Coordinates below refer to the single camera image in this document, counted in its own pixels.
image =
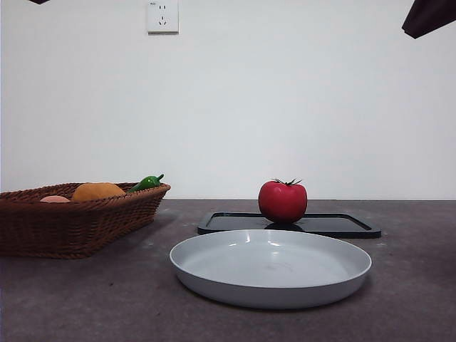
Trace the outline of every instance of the tomato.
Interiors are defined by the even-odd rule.
[[[307,191],[299,182],[272,180],[265,183],[258,195],[259,211],[277,223],[301,219],[307,209]]]

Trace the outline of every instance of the green pepper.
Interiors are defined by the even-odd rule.
[[[163,178],[163,176],[164,176],[163,174],[161,174],[158,177],[148,176],[148,177],[144,178],[141,182],[137,183],[134,187],[127,190],[127,192],[135,192],[135,191],[150,189],[151,187],[159,187],[160,180]]]

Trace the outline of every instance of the tray rim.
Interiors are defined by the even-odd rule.
[[[202,218],[201,222],[197,226],[198,234],[213,234],[216,232],[228,232],[224,230],[210,229],[209,223],[215,217],[264,217],[260,212],[208,212]],[[317,234],[325,237],[332,237],[336,239],[347,238],[347,239],[375,239],[382,236],[382,231],[380,228],[374,227],[372,224],[366,224],[363,221],[351,216],[348,213],[335,213],[335,212],[316,212],[316,213],[306,213],[302,217],[305,218],[344,218],[349,219],[355,224],[366,229],[365,232],[304,232],[309,234]]]

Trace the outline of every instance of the wall socket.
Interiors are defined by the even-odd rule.
[[[179,0],[149,1],[147,32],[149,34],[179,33]]]

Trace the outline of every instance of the gray plate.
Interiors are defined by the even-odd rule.
[[[261,309],[329,304],[359,289],[371,268],[361,248],[321,235],[234,230],[200,235],[170,252],[180,281],[216,301]]]

